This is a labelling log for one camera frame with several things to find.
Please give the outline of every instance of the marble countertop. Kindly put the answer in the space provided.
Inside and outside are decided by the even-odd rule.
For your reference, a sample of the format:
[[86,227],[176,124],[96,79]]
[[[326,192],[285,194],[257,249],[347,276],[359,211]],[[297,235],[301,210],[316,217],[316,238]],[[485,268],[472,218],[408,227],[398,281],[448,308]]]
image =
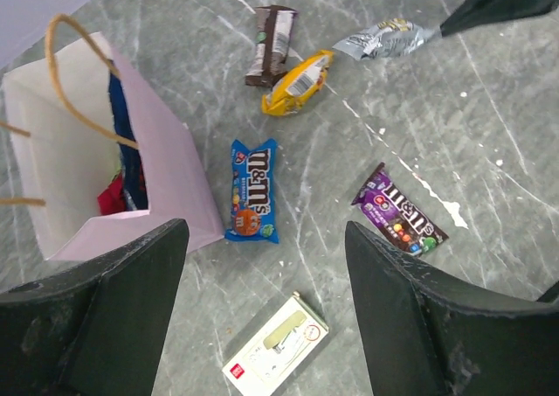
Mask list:
[[[559,279],[559,15],[479,28],[402,59],[338,54],[319,100],[284,119],[262,115],[263,91],[244,84],[254,6],[300,12],[294,66],[386,18],[439,24],[461,1],[91,0],[75,14],[89,31],[103,31],[189,124],[225,223],[231,142],[273,137],[280,145],[280,245],[222,240],[188,257],[154,395],[237,394],[220,372],[231,342],[294,290],[332,334],[282,394],[372,394],[343,236],[350,219],[367,225],[349,202],[381,161],[450,236],[426,261],[529,300]],[[60,38],[76,39],[67,30]],[[35,45],[8,69],[42,57]],[[18,194],[5,133],[0,157],[0,196]],[[0,289],[68,266],[42,261],[24,208],[1,208],[0,227]]]

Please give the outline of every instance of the orange candy image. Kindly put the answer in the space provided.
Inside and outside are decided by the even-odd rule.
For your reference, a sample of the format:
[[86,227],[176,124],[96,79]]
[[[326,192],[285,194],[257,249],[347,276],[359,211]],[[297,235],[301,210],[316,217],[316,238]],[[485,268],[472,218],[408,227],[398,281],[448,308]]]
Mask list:
[[242,236],[253,236],[259,232],[260,216],[251,209],[240,210],[233,219],[233,228]]

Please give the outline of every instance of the robotic arm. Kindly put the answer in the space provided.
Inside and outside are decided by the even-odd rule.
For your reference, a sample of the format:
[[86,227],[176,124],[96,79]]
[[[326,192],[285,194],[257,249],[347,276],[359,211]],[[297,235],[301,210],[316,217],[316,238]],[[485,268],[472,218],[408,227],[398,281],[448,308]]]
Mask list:
[[445,38],[483,24],[542,16],[558,6],[559,0],[465,0],[440,31]]

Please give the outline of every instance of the yellow candy packet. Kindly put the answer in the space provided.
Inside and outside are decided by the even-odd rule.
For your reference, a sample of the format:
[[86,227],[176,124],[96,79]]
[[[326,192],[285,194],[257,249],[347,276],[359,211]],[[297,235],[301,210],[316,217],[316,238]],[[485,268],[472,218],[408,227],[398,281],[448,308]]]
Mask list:
[[262,96],[262,112],[272,116],[294,114],[326,83],[334,58],[331,51],[318,51],[278,81],[269,94]]

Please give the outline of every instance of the red square logo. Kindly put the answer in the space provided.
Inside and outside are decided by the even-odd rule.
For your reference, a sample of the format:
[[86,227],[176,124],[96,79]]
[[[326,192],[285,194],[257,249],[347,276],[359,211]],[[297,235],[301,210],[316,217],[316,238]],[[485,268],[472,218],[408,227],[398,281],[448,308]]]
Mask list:
[[245,370],[239,364],[235,364],[233,368],[231,368],[231,374],[235,379],[240,379],[240,377],[245,374]]

